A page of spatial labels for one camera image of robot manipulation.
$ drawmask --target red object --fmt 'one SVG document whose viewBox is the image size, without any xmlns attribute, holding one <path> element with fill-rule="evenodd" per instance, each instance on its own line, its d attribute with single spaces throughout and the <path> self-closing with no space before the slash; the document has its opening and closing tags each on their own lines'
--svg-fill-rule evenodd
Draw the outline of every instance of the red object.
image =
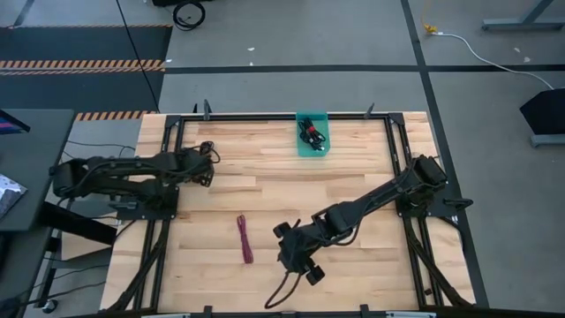
<svg viewBox="0 0 565 318">
<path fill-rule="evenodd" d="M 247 239 L 244 215 L 237 217 L 237 227 L 239 229 L 239 235 L 241 236 L 241 250 L 244 254 L 244 262 L 245 264 L 253 264 L 253 253 L 249 246 L 249 240 Z"/>
</svg>

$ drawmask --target wooden table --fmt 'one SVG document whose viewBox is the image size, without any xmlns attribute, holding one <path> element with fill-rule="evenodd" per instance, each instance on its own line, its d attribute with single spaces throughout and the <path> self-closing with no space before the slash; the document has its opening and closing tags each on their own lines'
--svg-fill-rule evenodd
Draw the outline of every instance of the wooden table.
<svg viewBox="0 0 565 318">
<path fill-rule="evenodd" d="M 160 151 L 165 117 L 144 116 L 137 155 Z M 405 112 L 404 119 L 412 152 L 437 155 L 426 113 Z M 326 157 L 301 158 L 294 121 L 190 122 L 185 127 L 184 147 L 212 140 L 222 161 L 215 165 L 211 187 L 181 185 L 159 312 L 202 312 L 205 305 L 215 312 L 264 311 L 284 273 L 276 261 L 273 228 L 298 218 L 308 221 L 311 214 L 354 200 L 394 177 L 384 124 L 330 121 L 330 136 Z M 242 258 L 236 224 L 240 214 L 247 220 L 252 265 Z M 438 267 L 464 298 L 474 301 L 457 231 L 433 218 L 428 228 Z M 138 221 L 115 244 L 102 308 L 117 299 L 137 272 L 145 229 L 146 223 Z M 315 286 L 303 280 L 275 311 L 357 311 L 360 304 L 371 310 L 418 307 L 403 223 L 394 204 L 367 216 L 351 246 L 323 248 L 313 258 L 326 277 Z M 425 267 L 420 268 L 429 286 Z M 150 275 L 145 305 L 152 282 Z M 427 300 L 433 304 L 431 296 Z"/>
</svg>

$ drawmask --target black mat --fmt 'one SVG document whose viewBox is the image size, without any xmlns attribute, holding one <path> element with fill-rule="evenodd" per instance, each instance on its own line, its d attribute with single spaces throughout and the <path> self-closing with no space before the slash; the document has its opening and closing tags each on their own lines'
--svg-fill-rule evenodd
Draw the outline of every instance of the black mat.
<svg viewBox="0 0 565 318">
<path fill-rule="evenodd" d="M 130 26 L 141 59 L 167 55 L 171 27 Z M 0 60 L 135 59 L 125 27 L 72 26 L 0 29 Z"/>
<path fill-rule="evenodd" d="M 164 72 L 148 72 L 159 100 Z M 157 111 L 141 72 L 0 76 L 3 108 Z"/>
</svg>

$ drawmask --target teal tray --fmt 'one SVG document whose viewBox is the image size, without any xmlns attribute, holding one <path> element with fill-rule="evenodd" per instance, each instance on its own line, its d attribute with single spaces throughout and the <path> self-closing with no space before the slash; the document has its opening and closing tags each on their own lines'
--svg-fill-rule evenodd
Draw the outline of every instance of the teal tray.
<svg viewBox="0 0 565 318">
<path fill-rule="evenodd" d="M 300 139 L 300 127 L 298 122 L 310 118 L 316 130 L 326 137 L 326 141 L 322 142 L 324 150 L 314 150 L 310 145 Z M 321 157 L 328 153 L 330 148 L 329 142 L 329 124 L 328 114 L 325 112 L 298 112 L 297 113 L 297 149 L 298 155 L 303 157 Z"/>
</svg>

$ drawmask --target concrete floor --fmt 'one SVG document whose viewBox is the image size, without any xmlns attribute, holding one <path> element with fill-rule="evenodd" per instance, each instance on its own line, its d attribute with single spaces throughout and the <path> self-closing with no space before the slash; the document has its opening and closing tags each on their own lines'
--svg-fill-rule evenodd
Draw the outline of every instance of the concrete floor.
<svg viewBox="0 0 565 318">
<path fill-rule="evenodd" d="M 128 23 L 170 23 L 141 0 L 120 0 Z M 23 1 L 0 3 L 10 25 Z M 463 35 L 500 64 L 565 64 L 565 31 L 483 33 L 482 19 L 511 18 L 535 0 L 433 0 L 426 22 Z M 215 0 L 190 33 L 173 31 L 168 67 L 406 64 L 415 65 L 403 8 L 396 0 Z M 410 0 L 427 64 L 480 64 L 463 43 L 429 38 L 419 27 L 424 1 Z M 545 16 L 565 16 L 555 1 Z M 25 25 L 120 24 L 114 0 L 35 0 Z M 554 87 L 565 73 L 539 72 Z M 565 312 L 565 224 L 560 193 L 565 148 L 533 149 L 518 109 L 546 89 L 504 72 L 431 73 L 491 307 Z M 165 76 L 162 112 L 190 112 L 207 98 L 215 112 L 284 110 L 428 110 L 416 72 L 270 72 Z M 135 145 L 139 120 L 79 122 L 71 140 Z M 116 155 L 119 148 L 69 145 L 77 156 Z M 103 280 L 100 269 L 57 280 L 53 292 Z M 102 288 L 60 298 L 50 316 L 94 312 Z M 28 310 L 27 317 L 43 316 Z"/>
</svg>

